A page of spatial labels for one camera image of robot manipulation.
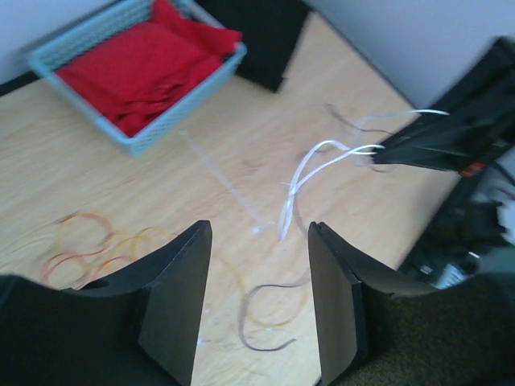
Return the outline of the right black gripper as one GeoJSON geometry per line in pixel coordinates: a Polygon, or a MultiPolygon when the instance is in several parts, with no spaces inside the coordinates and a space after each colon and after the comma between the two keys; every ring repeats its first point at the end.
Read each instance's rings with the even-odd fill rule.
{"type": "Polygon", "coordinates": [[[514,145],[514,38],[501,36],[423,115],[381,143],[374,163],[477,173],[514,145]]]}

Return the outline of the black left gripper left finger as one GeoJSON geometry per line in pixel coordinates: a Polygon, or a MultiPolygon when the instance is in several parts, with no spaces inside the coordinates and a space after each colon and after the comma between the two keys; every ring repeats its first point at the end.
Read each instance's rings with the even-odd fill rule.
{"type": "Polygon", "coordinates": [[[79,290],[2,276],[2,384],[190,384],[211,248],[200,220],[79,290]]]}

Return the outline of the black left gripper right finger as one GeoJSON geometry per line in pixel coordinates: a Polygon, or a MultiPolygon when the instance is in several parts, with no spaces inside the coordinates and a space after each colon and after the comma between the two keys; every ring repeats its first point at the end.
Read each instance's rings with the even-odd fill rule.
{"type": "Polygon", "coordinates": [[[415,281],[323,223],[308,231],[322,385],[511,385],[514,276],[415,281]]]}

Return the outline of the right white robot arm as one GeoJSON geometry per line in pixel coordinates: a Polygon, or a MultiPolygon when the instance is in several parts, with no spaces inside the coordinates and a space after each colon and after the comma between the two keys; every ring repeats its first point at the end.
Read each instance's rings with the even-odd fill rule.
{"type": "Polygon", "coordinates": [[[440,117],[422,116],[381,142],[376,165],[451,171],[458,183],[432,216],[398,270],[439,288],[480,269],[497,247],[506,247],[504,204],[490,196],[498,175],[514,176],[501,158],[514,148],[514,38],[500,36],[432,106],[440,117]]]}

